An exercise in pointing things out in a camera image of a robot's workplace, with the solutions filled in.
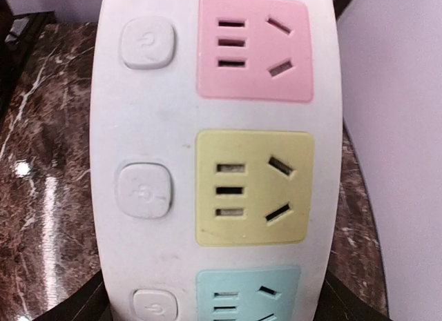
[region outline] electrical outlet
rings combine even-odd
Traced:
[[[196,161],[199,244],[305,239],[314,161],[309,133],[205,130],[197,138]]]
[[[199,321],[290,321],[300,268],[203,271]]]
[[[198,92],[202,97],[313,99],[311,33],[304,3],[200,0],[199,16]]]

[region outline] angled slot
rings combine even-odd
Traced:
[[[267,288],[266,286],[260,287],[258,292],[261,293],[262,295],[265,295],[266,297],[272,298],[272,299],[278,299],[279,296],[281,295],[279,292],[274,291],[270,288]]]
[[[294,171],[293,168],[290,167],[288,164],[285,164],[284,162],[276,159],[275,157],[270,158],[269,165],[287,176],[290,176]]]
[[[218,60],[218,67],[246,68],[246,61],[245,60]]]
[[[217,173],[244,173],[246,166],[244,164],[217,164]]]
[[[241,195],[244,193],[244,188],[237,186],[219,186],[216,188],[217,195]]]
[[[213,294],[214,299],[238,299],[238,292],[215,292]]]
[[[265,217],[267,220],[267,223],[270,223],[272,221],[275,221],[279,217],[288,214],[291,211],[289,204],[284,205],[283,207],[277,209],[276,211],[268,214],[268,216]]]
[[[218,217],[240,217],[244,215],[243,208],[218,208],[215,212]]]
[[[219,39],[218,46],[246,47],[246,41],[241,39]]]
[[[267,23],[270,24],[271,26],[274,26],[275,28],[283,31],[286,35],[291,34],[291,28],[289,28],[288,26],[285,26],[284,24],[282,24],[279,21],[276,21],[274,18],[269,17],[267,19]]]
[[[222,28],[245,28],[246,21],[220,19],[218,21],[218,26]]]
[[[276,316],[274,314],[271,314],[271,315],[266,316],[265,318],[262,318],[262,319],[259,319],[256,321],[275,321],[275,320],[277,320]]]
[[[219,306],[213,308],[214,313],[236,313],[238,308],[236,306]]]
[[[283,64],[280,64],[279,66],[276,66],[275,68],[269,69],[270,75],[272,77],[276,77],[278,75],[281,75],[283,72],[286,72],[293,68],[293,64],[291,61],[286,61]]]

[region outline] power button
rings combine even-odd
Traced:
[[[163,217],[171,207],[171,175],[161,164],[129,164],[119,173],[117,199],[121,210],[132,217]]]
[[[164,17],[141,17],[124,27],[120,54],[131,69],[159,69],[167,66],[175,48],[172,23]]]
[[[138,290],[133,306],[137,317],[145,321],[174,321],[178,315],[177,300],[168,291]]]

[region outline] power strip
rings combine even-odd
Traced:
[[[114,320],[312,320],[341,107],[332,0],[104,0],[90,160]]]

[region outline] marble surface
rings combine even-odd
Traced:
[[[95,25],[46,27],[0,131],[0,320],[29,321],[98,270],[88,157]],[[387,313],[380,246],[345,135],[329,269]]]

